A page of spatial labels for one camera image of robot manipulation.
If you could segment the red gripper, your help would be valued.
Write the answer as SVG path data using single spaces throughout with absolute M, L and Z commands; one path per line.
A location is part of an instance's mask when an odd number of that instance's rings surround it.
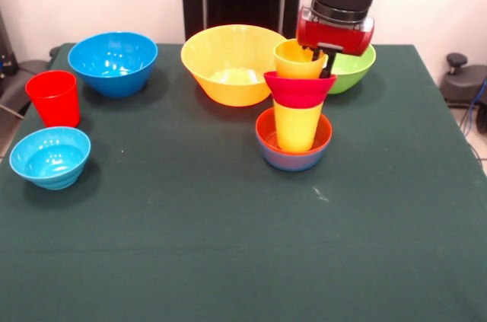
M 371 43 L 374 34 L 374 19 L 366 17 L 358 24 L 336 24 L 318 18 L 309 7 L 302 7 L 298 15 L 297 42 L 313 50 L 312 60 L 320 58 L 322 49 L 331 49 L 341 54 L 361 56 Z M 332 74 L 336 52 L 327 52 L 326 64 L 320 78 Z

